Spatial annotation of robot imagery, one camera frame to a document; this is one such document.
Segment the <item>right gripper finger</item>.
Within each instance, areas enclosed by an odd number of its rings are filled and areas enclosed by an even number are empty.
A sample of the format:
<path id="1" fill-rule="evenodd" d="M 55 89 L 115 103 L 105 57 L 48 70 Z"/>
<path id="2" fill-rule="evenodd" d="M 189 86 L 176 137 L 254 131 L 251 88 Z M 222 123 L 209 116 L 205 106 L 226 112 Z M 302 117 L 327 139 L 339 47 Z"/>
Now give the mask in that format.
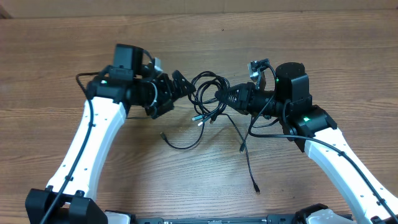
<path id="1" fill-rule="evenodd" d="M 234 110 L 241 109 L 239 93 L 217 93 L 217 99 Z"/>
<path id="2" fill-rule="evenodd" d="M 215 97 L 239 97 L 241 91 L 245 89 L 245 87 L 246 84 L 242 83 L 226 89 L 218 90 L 215 93 Z"/>

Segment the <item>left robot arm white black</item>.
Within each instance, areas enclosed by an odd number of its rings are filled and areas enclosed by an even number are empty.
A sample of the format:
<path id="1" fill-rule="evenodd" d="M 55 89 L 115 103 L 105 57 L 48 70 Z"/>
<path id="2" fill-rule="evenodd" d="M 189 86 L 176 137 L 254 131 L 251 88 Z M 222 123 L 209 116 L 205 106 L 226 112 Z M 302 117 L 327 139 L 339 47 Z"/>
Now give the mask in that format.
<path id="1" fill-rule="evenodd" d="M 167 75 L 158 58 L 140 47 L 116 44 L 113 63 L 81 89 L 86 97 L 78 130 L 60 167 L 43 190 L 31 189 L 25 209 L 31 223 L 134 223 L 126 212 L 102 211 L 96 204 L 101 171 L 112 142 L 132 106 L 152 119 L 173 110 L 195 91 L 178 71 Z"/>

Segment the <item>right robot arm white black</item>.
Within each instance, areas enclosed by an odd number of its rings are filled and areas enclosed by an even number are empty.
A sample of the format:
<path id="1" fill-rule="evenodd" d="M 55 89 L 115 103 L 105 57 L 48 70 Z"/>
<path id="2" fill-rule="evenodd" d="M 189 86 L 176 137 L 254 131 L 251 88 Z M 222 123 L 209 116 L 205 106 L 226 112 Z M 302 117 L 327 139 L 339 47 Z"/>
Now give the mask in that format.
<path id="1" fill-rule="evenodd" d="M 244 115 L 252 128 L 259 117 L 274 117 L 280 138 L 296 143 L 338 189 L 355 223 L 397 223 L 397 197 L 391 194 L 349 147 L 335 120 L 313 104 L 305 66 L 287 62 L 272 68 L 267 59 L 248 65 L 251 81 L 215 98 Z"/>

